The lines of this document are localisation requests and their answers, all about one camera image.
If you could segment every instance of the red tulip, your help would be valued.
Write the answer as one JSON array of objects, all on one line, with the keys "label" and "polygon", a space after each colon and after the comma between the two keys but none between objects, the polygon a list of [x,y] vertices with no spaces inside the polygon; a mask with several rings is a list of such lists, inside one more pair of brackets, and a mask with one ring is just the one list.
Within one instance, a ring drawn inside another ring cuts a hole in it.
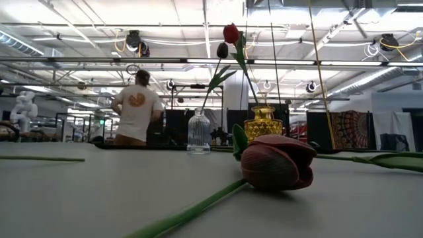
[{"label": "red tulip", "polygon": [[225,26],[223,29],[223,37],[227,43],[234,44],[239,38],[237,26],[233,23]]},{"label": "red tulip", "polygon": [[316,151],[308,144],[279,135],[259,136],[241,156],[244,178],[257,189],[296,190],[310,186],[310,164]]}]

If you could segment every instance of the glass vase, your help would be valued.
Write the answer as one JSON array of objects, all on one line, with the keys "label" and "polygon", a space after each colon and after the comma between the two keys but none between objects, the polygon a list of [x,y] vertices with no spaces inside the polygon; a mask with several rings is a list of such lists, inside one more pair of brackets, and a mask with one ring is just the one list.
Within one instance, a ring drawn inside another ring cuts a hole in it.
[{"label": "glass vase", "polygon": [[282,135],[282,121],[273,119],[273,106],[255,106],[251,109],[254,112],[254,120],[244,121],[245,133],[252,142],[254,138],[263,135]]},{"label": "glass vase", "polygon": [[205,154],[210,152],[210,121],[204,116],[201,108],[195,109],[195,115],[188,122],[188,146],[191,154]]}]

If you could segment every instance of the tapestry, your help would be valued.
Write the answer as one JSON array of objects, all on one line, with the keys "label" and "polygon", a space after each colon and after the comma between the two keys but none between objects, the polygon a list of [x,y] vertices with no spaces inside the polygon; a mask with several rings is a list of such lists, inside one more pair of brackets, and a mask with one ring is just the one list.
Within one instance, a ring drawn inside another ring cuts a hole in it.
[{"label": "tapestry", "polygon": [[331,112],[335,149],[368,148],[367,113]]}]

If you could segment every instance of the yellow glass vase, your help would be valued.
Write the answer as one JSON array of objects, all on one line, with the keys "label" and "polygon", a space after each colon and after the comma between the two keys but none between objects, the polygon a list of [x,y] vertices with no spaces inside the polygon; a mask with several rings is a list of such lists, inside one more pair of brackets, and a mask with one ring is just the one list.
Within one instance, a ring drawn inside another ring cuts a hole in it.
[{"label": "yellow glass vase", "polygon": [[255,106],[251,109],[254,112],[254,120],[244,121],[245,133],[252,142],[254,138],[263,135],[282,135],[282,121],[273,119],[273,106]]}]

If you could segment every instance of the desk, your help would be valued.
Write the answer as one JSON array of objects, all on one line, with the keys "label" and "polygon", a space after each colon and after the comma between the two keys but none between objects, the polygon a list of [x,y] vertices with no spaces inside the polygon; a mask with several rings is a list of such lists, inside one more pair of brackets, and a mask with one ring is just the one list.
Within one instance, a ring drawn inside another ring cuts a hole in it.
[{"label": "desk", "polygon": [[[87,143],[0,143],[0,153],[86,159],[0,161],[0,237],[122,237],[242,177],[230,153]],[[163,237],[423,237],[423,175],[324,159],[312,168],[309,188],[247,187]]]}]

